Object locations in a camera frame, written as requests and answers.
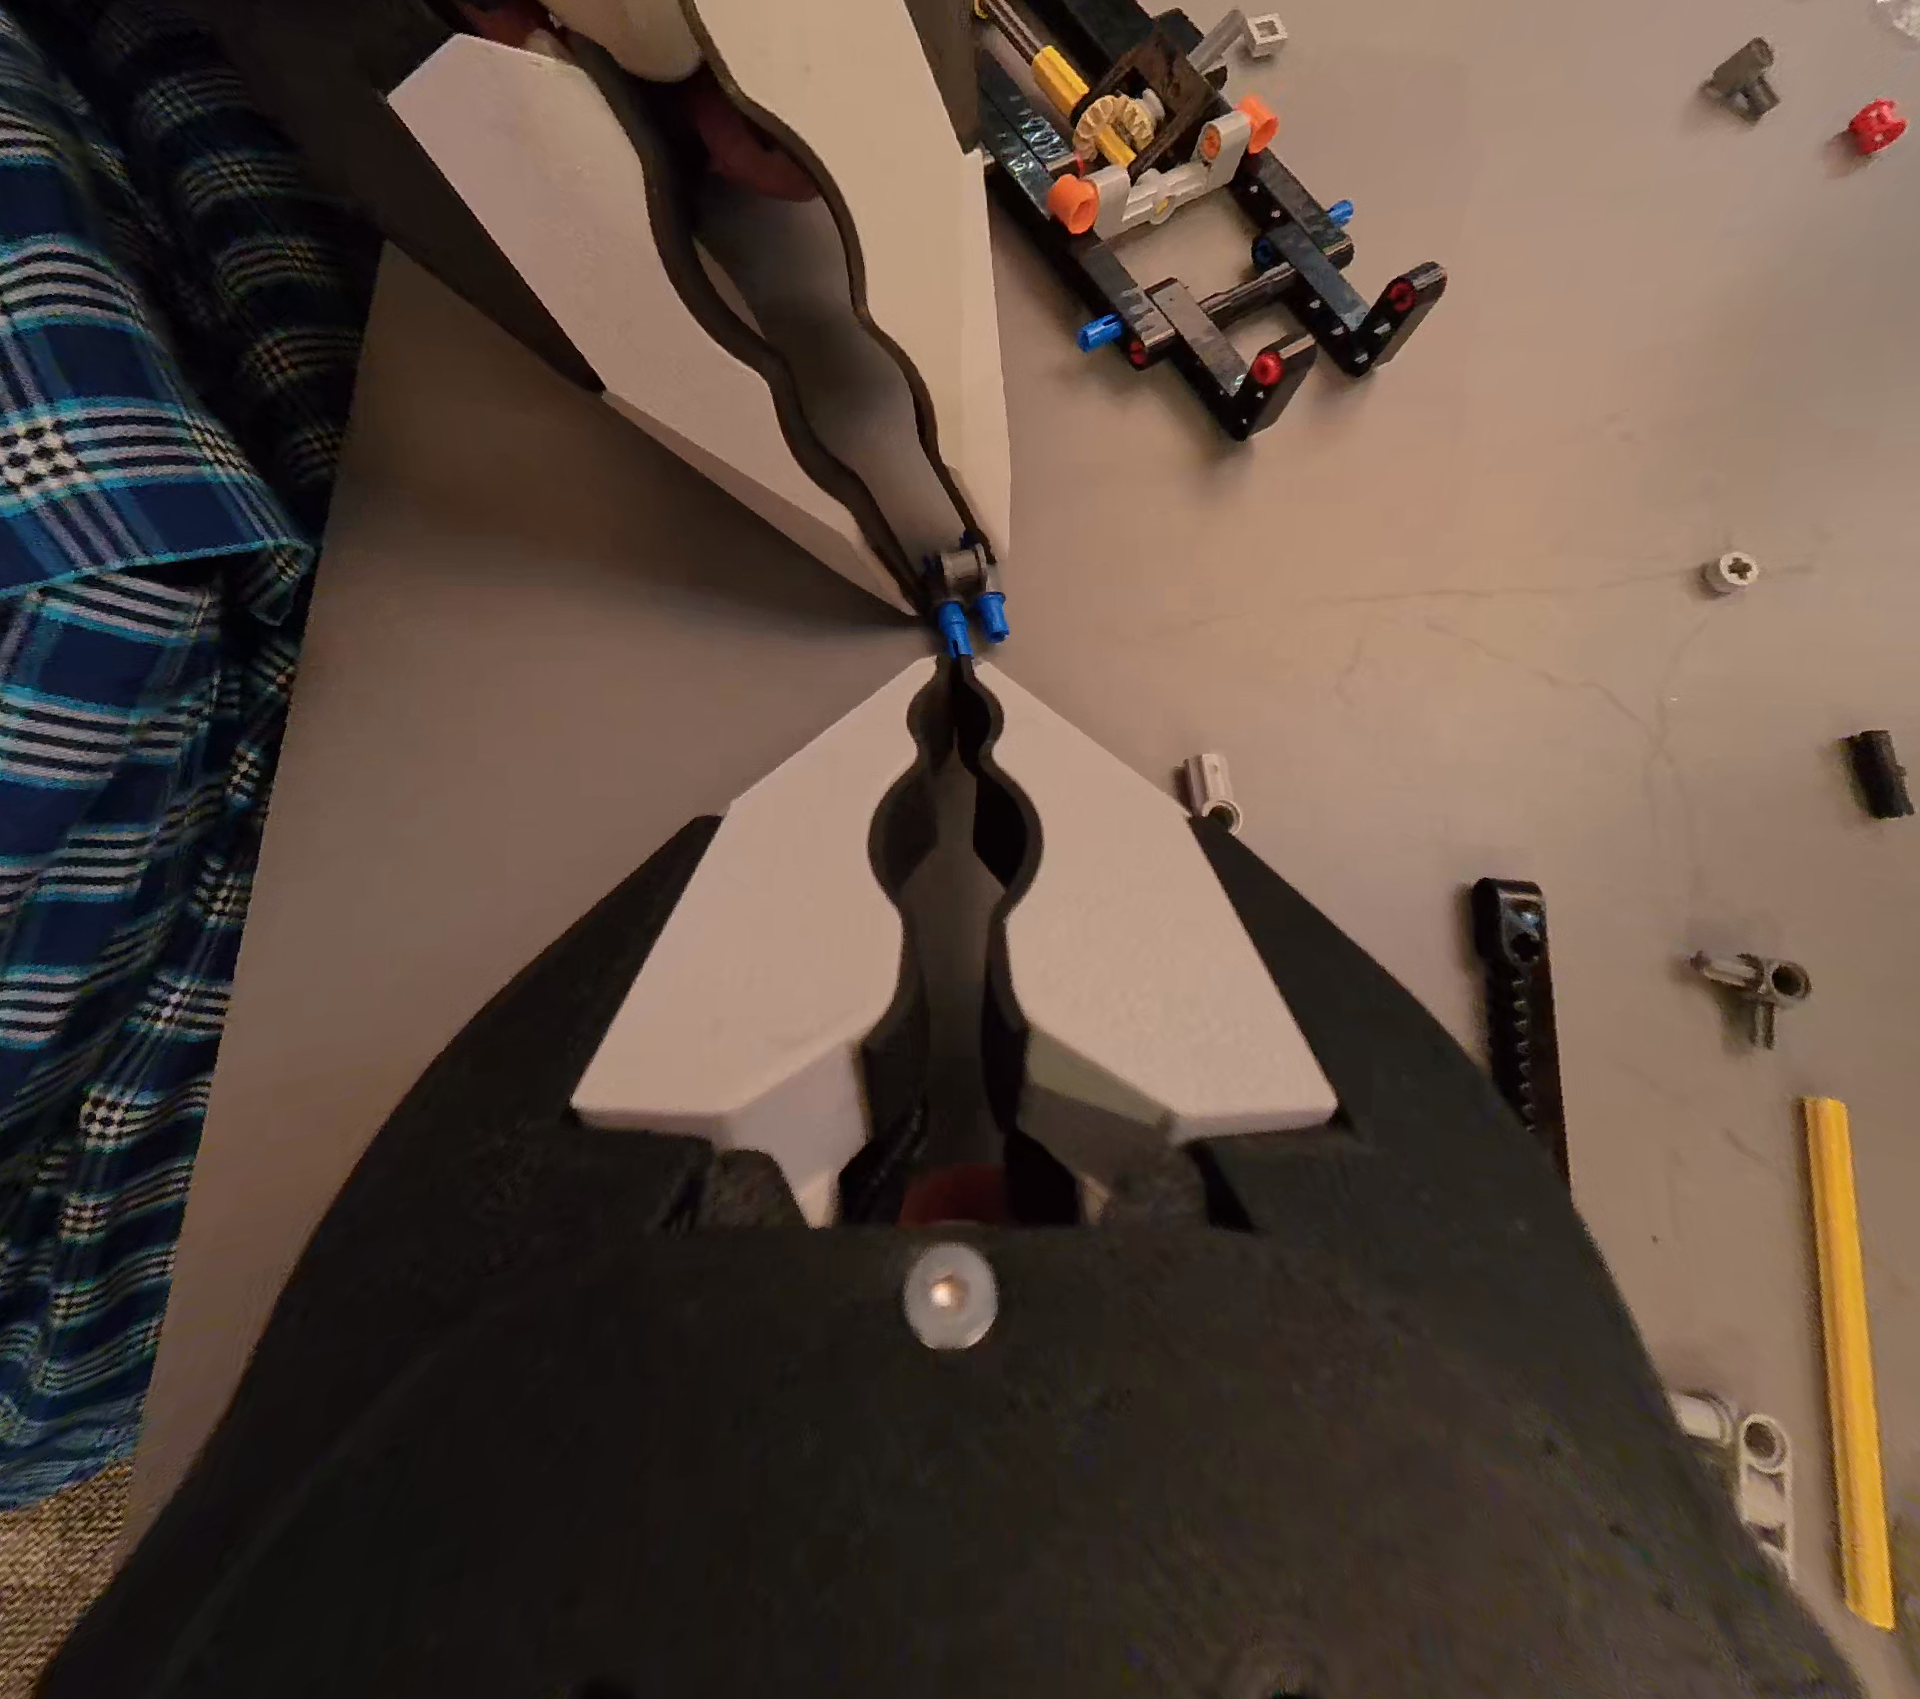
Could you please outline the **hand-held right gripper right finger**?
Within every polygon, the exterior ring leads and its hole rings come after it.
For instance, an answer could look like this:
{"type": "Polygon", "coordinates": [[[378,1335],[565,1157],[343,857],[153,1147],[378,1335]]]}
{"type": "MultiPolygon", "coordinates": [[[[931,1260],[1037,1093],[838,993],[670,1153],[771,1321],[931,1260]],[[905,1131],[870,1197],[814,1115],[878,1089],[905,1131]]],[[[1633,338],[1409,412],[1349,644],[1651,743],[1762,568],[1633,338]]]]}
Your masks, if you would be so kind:
{"type": "Polygon", "coordinates": [[[957,665],[997,885],[981,1064],[1017,1223],[1081,1223],[1196,1144],[1313,1133],[1334,1085],[1212,868],[1233,834],[981,663],[957,665]]]}

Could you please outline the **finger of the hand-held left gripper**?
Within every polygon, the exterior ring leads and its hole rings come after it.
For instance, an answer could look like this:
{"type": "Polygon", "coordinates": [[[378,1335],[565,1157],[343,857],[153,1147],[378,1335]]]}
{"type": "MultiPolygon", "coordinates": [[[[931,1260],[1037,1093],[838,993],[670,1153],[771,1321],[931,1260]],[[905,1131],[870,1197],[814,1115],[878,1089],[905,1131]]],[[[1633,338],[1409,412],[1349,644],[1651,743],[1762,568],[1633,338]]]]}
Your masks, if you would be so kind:
{"type": "Polygon", "coordinates": [[[455,38],[388,96],[640,431],[871,598],[919,611],[862,481],[811,436],[782,356],[723,295],[661,132],[590,68],[455,38]]]}
{"type": "Polygon", "coordinates": [[[719,76],[819,198],[704,202],[804,422],[911,567],[1012,546],[987,160],[965,0],[693,0],[719,76]]]}

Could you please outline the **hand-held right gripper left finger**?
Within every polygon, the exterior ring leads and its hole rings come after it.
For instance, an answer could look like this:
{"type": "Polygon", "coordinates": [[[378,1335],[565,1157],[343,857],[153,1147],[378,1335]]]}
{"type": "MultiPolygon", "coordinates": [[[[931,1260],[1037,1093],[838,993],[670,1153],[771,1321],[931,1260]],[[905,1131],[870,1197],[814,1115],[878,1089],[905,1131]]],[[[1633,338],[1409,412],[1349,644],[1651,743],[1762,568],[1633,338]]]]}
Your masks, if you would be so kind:
{"type": "Polygon", "coordinates": [[[862,1045],[905,956],[874,822],[934,678],[908,665],[727,808],[576,1087],[585,1125],[763,1153],[808,1223],[837,1221],[876,1128],[862,1045]]]}

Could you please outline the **person's left forearm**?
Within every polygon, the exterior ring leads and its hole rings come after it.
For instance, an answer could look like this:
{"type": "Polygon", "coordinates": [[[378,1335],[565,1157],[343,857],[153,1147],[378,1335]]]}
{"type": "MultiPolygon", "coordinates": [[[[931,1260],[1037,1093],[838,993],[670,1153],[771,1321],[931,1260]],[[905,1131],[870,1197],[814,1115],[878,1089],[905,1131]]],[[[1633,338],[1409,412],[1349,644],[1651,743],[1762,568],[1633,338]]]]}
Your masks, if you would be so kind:
{"type": "Polygon", "coordinates": [[[5,598],[315,565],[377,240],[182,0],[5,0],[5,598]]]}

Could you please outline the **black lego gear rack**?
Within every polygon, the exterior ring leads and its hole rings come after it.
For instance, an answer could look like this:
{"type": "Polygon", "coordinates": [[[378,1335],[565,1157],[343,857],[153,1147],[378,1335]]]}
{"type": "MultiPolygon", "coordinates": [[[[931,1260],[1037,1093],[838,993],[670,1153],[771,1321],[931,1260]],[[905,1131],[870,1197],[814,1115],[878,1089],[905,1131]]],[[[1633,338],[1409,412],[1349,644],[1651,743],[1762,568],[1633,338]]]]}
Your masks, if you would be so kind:
{"type": "Polygon", "coordinates": [[[1469,892],[1469,915],[1496,1087],[1571,1183],[1545,894],[1530,882],[1483,878],[1469,892]]]}

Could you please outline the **black lego chassis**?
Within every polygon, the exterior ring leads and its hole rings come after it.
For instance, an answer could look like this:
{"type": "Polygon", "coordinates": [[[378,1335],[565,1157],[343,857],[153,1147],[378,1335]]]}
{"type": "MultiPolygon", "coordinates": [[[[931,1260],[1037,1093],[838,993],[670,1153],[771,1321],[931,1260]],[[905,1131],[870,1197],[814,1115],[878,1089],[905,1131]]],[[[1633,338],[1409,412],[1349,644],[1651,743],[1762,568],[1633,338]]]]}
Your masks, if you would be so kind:
{"type": "Polygon", "coordinates": [[[1316,198],[1275,152],[1277,110],[1229,95],[1235,8],[1201,28],[1140,0],[965,0],[990,189],[1081,297],[1082,354],[1170,367],[1219,430],[1248,441],[1329,364],[1379,370],[1444,295],[1440,267],[1366,298],[1345,277],[1349,207],[1316,198]],[[1145,283],[1127,241],[1225,198],[1250,271],[1212,295],[1145,283]]]}

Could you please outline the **dark grey lego connector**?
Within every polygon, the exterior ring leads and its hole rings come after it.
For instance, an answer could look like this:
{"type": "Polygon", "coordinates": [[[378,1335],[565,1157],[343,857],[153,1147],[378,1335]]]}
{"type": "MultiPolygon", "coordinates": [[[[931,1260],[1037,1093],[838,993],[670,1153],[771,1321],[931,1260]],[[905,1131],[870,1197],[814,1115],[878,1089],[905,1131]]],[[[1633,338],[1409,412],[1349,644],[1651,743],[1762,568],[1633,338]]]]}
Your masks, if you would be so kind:
{"type": "Polygon", "coordinates": [[[1812,997],[1812,974],[1792,962],[1698,951],[1692,956],[1692,968],[1740,1003],[1751,1043],[1768,1053],[1778,1050],[1781,1014],[1812,997]]]}

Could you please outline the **black lego pin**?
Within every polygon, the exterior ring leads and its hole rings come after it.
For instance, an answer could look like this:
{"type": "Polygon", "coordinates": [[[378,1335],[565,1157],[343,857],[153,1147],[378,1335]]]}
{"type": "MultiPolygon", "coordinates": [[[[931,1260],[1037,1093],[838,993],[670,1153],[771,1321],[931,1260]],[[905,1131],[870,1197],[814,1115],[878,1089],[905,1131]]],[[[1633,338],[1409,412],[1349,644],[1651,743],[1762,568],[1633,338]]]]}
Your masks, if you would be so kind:
{"type": "Polygon", "coordinates": [[[1898,822],[1916,815],[1909,769],[1892,733],[1868,728],[1847,734],[1839,744],[1856,795],[1873,822],[1898,822]]]}

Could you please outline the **yellow lego axle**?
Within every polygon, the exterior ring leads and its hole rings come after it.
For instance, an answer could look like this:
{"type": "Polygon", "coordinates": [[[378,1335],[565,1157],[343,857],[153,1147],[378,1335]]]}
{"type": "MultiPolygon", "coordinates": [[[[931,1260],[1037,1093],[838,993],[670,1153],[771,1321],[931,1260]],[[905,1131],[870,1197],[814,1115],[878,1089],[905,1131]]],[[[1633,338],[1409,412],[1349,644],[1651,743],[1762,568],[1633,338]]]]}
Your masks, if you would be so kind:
{"type": "Polygon", "coordinates": [[[1898,1594],[1851,1115],[1831,1096],[1803,1098],[1800,1115],[1812,1199],[1841,1592],[1848,1613],[1892,1633],[1898,1627],[1898,1594]]]}

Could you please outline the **dark grey lego piece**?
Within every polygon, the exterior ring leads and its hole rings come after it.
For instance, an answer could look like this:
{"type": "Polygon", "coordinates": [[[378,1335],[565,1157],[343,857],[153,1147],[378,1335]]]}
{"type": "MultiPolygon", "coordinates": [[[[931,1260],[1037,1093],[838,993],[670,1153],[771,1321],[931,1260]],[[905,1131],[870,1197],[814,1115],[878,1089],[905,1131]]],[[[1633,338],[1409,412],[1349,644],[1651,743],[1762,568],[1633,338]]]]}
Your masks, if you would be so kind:
{"type": "Polygon", "coordinates": [[[1773,79],[1775,58],[1773,46],[1765,38],[1755,38],[1727,58],[1702,90],[1743,122],[1756,125],[1781,102],[1773,79]]]}

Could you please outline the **person's left hand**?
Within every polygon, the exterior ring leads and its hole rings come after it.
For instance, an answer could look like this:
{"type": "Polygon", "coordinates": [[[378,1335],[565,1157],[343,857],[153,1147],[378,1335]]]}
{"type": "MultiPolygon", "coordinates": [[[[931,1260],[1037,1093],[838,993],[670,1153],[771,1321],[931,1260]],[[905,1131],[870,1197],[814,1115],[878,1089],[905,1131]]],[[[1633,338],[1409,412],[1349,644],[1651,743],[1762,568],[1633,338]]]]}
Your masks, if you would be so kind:
{"type": "Polygon", "coordinates": [[[708,71],[686,79],[682,98],[714,176],[762,198],[819,198],[819,189],[804,168],[758,127],[708,71]]]}

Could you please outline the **person's plaid shirt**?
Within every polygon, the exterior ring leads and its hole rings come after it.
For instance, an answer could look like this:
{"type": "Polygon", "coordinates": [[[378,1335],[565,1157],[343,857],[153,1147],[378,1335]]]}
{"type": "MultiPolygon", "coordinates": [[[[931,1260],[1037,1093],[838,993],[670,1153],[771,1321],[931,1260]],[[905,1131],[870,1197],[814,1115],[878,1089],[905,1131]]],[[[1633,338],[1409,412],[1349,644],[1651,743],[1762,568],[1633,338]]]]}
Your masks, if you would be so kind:
{"type": "Polygon", "coordinates": [[[5,1512],[138,1444],[315,556],[5,605],[5,1512]]]}

